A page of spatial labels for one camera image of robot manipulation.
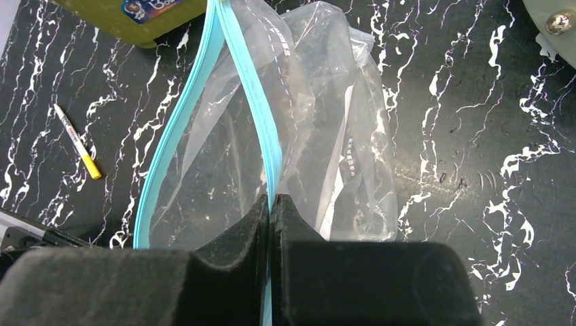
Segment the olive green plastic basket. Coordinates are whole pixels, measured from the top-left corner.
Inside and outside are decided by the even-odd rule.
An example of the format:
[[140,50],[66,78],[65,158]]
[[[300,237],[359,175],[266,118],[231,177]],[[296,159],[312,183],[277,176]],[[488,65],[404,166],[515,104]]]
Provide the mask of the olive green plastic basket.
[[107,34],[140,48],[206,12],[205,0],[60,0],[55,4]]

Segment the yellow capped marker pen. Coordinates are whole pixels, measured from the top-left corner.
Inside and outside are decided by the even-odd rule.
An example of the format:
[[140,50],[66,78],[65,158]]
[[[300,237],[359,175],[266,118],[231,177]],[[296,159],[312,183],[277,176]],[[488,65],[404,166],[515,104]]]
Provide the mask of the yellow capped marker pen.
[[92,179],[100,179],[102,177],[102,174],[101,174],[100,170],[98,169],[96,163],[92,159],[91,155],[88,153],[84,144],[82,143],[82,140],[80,139],[80,137],[79,137],[77,131],[75,130],[75,128],[73,127],[72,123],[70,122],[70,120],[68,119],[68,117],[66,116],[66,114],[64,113],[64,111],[62,110],[62,108],[59,105],[53,104],[53,108],[54,108],[54,111],[56,112],[56,115],[58,116],[61,123],[63,124],[65,131],[69,135],[69,138],[73,142],[73,145],[74,145],[77,153],[79,154],[82,162],[84,163],[84,166],[86,167],[86,170],[88,171],[88,174],[90,175],[90,177]]

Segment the round drawer cabinet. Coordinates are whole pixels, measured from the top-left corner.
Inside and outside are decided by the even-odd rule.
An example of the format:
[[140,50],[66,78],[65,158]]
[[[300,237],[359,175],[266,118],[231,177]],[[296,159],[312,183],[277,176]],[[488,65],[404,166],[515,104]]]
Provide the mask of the round drawer cabinet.
[[575,68],[575,0],[522,2],[543,37]]

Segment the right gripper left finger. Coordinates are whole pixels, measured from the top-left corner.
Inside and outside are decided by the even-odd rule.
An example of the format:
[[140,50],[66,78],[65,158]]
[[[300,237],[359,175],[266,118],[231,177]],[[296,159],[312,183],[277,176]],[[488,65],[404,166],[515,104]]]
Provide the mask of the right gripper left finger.
[[268,199],[201,248],[42,247],[1,278],[2,325],[261,325]]

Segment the clear zip top bag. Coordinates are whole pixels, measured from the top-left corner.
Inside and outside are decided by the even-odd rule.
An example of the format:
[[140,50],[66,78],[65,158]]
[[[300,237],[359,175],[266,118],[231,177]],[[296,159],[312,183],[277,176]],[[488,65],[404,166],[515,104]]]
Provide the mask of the clear zip top bag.
[[158,143],[136,249],[194,255],[184,325],[271,322],[278,195],[322,240],[390,241],[397,194],[374,36],[315,1],[209,1],[183,94]]

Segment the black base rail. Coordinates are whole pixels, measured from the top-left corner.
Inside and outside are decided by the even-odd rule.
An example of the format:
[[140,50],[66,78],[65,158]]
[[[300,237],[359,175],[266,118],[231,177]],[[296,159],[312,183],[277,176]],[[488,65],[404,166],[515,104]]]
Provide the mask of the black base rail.
[[91,244],[1,209],[1,278],[22,255],[42,247],[90,248]]

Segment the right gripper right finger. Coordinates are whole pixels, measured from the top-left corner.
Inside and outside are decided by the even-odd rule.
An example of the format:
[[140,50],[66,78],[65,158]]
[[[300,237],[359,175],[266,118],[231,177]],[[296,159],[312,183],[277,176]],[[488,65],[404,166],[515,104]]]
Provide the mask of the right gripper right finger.
[[288,195],[270,215],[273,325],[481,325],[458,255],[434,242],[327,241]]

